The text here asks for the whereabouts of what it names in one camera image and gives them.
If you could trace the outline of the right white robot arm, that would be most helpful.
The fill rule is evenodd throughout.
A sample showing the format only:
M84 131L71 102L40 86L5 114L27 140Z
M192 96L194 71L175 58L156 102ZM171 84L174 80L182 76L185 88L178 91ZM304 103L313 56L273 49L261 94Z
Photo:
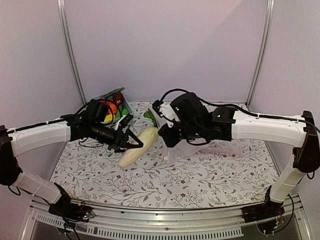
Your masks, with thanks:
M152 104L153 110L166 123L158 134L168 148L185 140L192 146L203 146L212 141L242 139L282 143L293 147L289 163L259 206L262 218L269 218L278 210L287 195L302 178L320 167L320 146L313 115L282 116L250 112L235 104L212 104L195 93L184 90L171 103L161 98Z

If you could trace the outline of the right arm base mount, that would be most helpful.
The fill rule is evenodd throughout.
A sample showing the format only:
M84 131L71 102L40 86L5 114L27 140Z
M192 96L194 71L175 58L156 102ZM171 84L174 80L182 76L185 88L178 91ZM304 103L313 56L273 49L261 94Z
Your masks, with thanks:
M263 203L245 206L241 209L245 223L261 221L257 224L257 229L264 235L276 232L285 213L282 202L271 201L270 192L271 186L266 191Z

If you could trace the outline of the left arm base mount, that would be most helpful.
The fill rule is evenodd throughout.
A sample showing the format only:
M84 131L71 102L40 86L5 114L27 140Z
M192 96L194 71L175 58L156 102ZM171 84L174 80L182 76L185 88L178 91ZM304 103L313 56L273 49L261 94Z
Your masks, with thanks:
M73 222L88 222L95 216L93 208L84 201L72 203L69 194L57 183L54 185L60 190L61 196L56 203L49 205L48 212Z

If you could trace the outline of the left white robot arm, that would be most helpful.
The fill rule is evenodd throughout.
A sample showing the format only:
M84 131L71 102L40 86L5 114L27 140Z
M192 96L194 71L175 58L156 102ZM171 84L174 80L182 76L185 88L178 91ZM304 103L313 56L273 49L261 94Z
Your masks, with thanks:
M14 186L54 205L63 216L74 213L74 205L66 191L56 183L23 170L17 157L34 149L55 143L66 143L91 138L106 144L116 153L144 146L130 129L123 130L133 116L127 114L118 121L116 129L105 126L102 121L111 109L104 100L92 99L76 113L20 128L0 127L0 183Z

